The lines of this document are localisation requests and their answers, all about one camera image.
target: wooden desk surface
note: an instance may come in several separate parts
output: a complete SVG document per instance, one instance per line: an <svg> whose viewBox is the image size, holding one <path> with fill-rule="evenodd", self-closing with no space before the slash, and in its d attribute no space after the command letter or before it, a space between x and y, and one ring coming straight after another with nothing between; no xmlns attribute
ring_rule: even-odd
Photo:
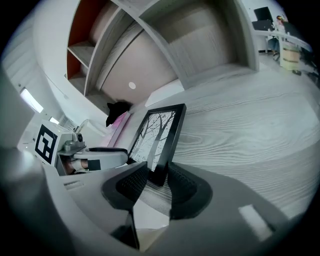
<svg viewBox="0 0 320 256"><path fill-rule="evenodd" d="M290 34L286 34L280 31L263 31L263 30L255 30L254 34L256 36L277 36L287 39L289 42L296 44L302 48L305 48L307 51L312 52L312 47L307 42L293 36Z"/></svg>
<svg viewBox="0 0 320 256"><path fill-rule="evenodd" d="M148 108L186 104L174 162L238 179L292 218L318 185L319 100L305 77L264 70L207 82ZM136 109L115 147L128 149L146 112ZM170 189L149 184L142 200L168 214Z"/></svg>

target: person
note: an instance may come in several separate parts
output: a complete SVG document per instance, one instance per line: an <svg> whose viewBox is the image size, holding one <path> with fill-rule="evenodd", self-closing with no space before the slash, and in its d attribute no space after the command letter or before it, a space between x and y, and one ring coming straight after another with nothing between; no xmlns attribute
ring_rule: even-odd
<svg viewBox="0 0 320 256"><path fill-rule="evenodd" d="M285 19L282 16L278 15L276 17L276 22L273 23L274 29L276 31L284 32L285 31L285 27L283 24L284 21ZM273 37L268 41L268 48L270 48L273 53L273 59L275 61L278 61L280 58L280 44L279 44L279 40L276 37Z"/></svg>

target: bare tree image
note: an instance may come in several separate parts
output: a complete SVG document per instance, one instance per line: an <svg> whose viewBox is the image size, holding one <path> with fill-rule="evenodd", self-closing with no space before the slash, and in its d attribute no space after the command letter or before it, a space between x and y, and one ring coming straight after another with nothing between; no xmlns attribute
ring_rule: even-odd
<svg viewBox="0 0 320 256"><path fill-rule="evenodd" d="M165 146L175 111L151 114L133 146L130 158L136 162L147 161L154 171Z"/></svg>

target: round light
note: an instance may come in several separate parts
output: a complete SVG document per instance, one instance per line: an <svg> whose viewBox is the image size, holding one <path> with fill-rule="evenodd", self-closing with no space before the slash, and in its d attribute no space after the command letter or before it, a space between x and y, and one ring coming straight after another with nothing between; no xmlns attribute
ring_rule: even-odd
<svg viewBox="0 0 320 256"><path fill-rule="evenodd" d="M134 82L130 82L130 83L129 83L129 87L130 87L132 90L136 89L136 85L135 85Z"/></svg>

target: desk leg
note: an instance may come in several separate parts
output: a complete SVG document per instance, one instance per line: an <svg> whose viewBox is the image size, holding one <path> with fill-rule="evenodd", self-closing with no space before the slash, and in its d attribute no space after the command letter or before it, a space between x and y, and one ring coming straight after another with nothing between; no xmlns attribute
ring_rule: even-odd
<svg viewBox="0 0 320 256"><path fill-rule="evenodd" d="M284 44L283 44L283 37L279 36L279 47L280 47L280 67L284 66Z"/></svg>
<svg viewBox="0 0 320 256"><path fill-rule="evenodd" d="M265 53L267 54L268 53L268 37L265 36L264 40L265 40Z"/></svg>

